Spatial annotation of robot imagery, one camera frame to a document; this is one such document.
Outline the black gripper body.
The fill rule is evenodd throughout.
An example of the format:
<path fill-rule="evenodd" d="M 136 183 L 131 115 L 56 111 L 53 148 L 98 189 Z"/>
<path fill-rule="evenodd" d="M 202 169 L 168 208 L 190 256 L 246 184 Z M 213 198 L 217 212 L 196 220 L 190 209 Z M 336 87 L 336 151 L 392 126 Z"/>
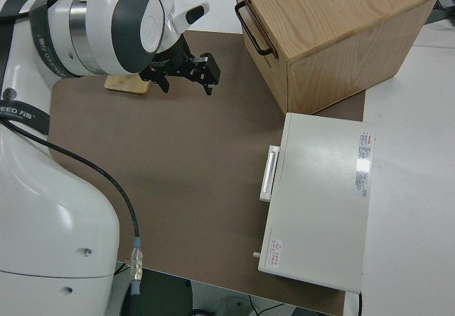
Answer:
<path fill-rule="evenodd" d="M 178 41 L 167 50 L 157 53 L 139 76 L 144 81 L 159 85 L 168 85 L 167 76 L 187 78 L 201 85 L 217 85 L 220 69 L 211 53 L 195 57 L 185 41 Z"/>

